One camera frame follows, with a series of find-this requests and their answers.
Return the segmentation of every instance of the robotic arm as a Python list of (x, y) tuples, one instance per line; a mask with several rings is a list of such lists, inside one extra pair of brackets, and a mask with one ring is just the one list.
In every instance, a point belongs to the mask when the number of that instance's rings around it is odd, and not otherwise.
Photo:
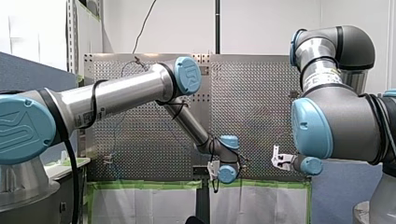
[(177, 98), (196, 93), (200, 86), (200, 68), (193, 59), (181, 57), (156, 63), (142, 74), (100, 80), (70, 91), (43, 89), (3, 95), (0, 106), (6, 111), (0, 114), (5, 122), (0, 123), (0, 132), (4, 133), (0, 139), (5, 144), (0, 144), (0, 164), (32, 160), (48, 147), (68, 139), (75, 129), (88, 128), (97, 120), (156, 101), (176, 119), (200, 152), (219, 155), (219, 181), (231, 183), (239, 168), (234, 152), (239, 148), (237, 137), (213, 139)]
[(319, 159), (382, 162), (370, 223), (395, 223), (396, 91), (362, 94), (367, 70), (375, 63), (370, 37), (353, 26), (300, 30), (291, 42), (290, 62), (301, 73), (303, 94), (291, 108), (300, 154), (290, 155), (289, 167), (318, 175)]

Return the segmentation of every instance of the blue joint cap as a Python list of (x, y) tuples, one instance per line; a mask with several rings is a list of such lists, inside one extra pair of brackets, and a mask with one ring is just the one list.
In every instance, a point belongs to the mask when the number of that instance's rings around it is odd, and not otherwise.
[(332, 155), (332, 130), (321, 109), (308, 98), (291, 106), (294, 145), (305, 156), (327, 159)]
[(306, 157), (300, 164), (300, 170), (306, 175), (320, 175), (323, 164), (318, 158)]
[(175, 62), (177, 86), (184, 95), (192, 95), (201, 87), (202, 75), (197, 62), (190, 57), (179, 57)]
[(231, 165), (222, 165), (219, 168), (219, 181), (223, 184), (231, 184), (236, 179), (236, 171)]
[(396, 97), (396, 89), (385, 91), (383, 96), (384, 97)]
[(56, 134), (46, 107), (19, 95), (0, 95), (0, 165), (29, 161), (43, 153)]
[(239, 138), (235, 135), (222, 135), (219, 140), (229, 149), (237, 150), (239, 148)]

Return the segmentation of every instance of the black pole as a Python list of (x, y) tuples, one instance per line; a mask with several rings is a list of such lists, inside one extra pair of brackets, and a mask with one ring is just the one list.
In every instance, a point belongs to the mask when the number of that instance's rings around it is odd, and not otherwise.
[(220, 54), (220, 0), (216, 0), (216, 54)]
[(202, 179), (202, 188), (197, 189), (195, 215), (205, 224), (210, 224), (210, 194), (209, 180)]

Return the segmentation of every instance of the perforated metal panel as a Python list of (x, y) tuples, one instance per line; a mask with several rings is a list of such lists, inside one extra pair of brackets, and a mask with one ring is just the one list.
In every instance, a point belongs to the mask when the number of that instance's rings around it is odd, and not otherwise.
[[(137, 55), (146, 65), (178, 56)], [(87, 55), (88, 77), (93, 75), (93, 81), (118, 78), (122, 68), (124, 77), (143, 72), (141, 65), (131, 63), (134, 60), (133, 55)], [(189, 137), (155, 103), (97, 122), (92, 135), (87, 133), (87, 147), (94, 147), (90, 180), (190, 180), (191, 158), (200, 157)], [(105, 157), (109, 155), (112, 160), (107, 164)]]
[(286, 56), (212, 55), (211, 129), (235, 134), (240, 152), (250, 159), (243, 177), (302, 180), (304, 175), (276, 169), (271, 163), (278, 138), (281, 153), (293, 153), (290, 91), (299, 75)]
[[(181, 55), (137, 56), (152, 64)], [(297, 72), (289, 67), (288, 58), (210, 55), (209, 62), (209, 55), (205, 61), (203, 55), (189, 56), (194, 56), (205, 75), (200, 91), (186, 98), (191, 112), (213, 134), (239, 136), (241, 152), (251, 160), (243, 177), (304, 179), (271, 164), (276, 138), (291, 133), (288, 95), (299, 90)], [(127, 54), (87, 55), (85, 78), (94, 82), (120, 77), (122, 67), (133, 60)], [(143, 72), (140, 65), (128, 63), (123, 75), (138, 72)], [(288, 134), (282, 134), (279, 142), (282, 153), (295, 150)], [(207, 161), (167, 112), (153, 103), (97, 122), (87, 131), (87, 151), (92, 157), (90, 180), (191, 180), (192, 166)], [(104, 163), (108, 155), (113, 155), (112, 164)]]

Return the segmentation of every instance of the blue wall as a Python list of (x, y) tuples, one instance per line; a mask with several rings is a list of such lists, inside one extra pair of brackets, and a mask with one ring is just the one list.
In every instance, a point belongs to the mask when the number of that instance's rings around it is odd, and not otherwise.
[[(40, 63), (33, 63), (0, 52), (0, 91), (30, 91), (49, 88), (53, 91), (66, 91), (77, 86), (77, 77), (65, 71)], [(77, 150), (76, 132), (72, 135), (73, 149)], [(64, 144), (50, 147), (41, 155), (44, 164), (61, 158)]]
[(352, 224), (357, 203), (369, 201), (382, 166), (364, 162), (324, 161), (312, 179), (312, 224)]

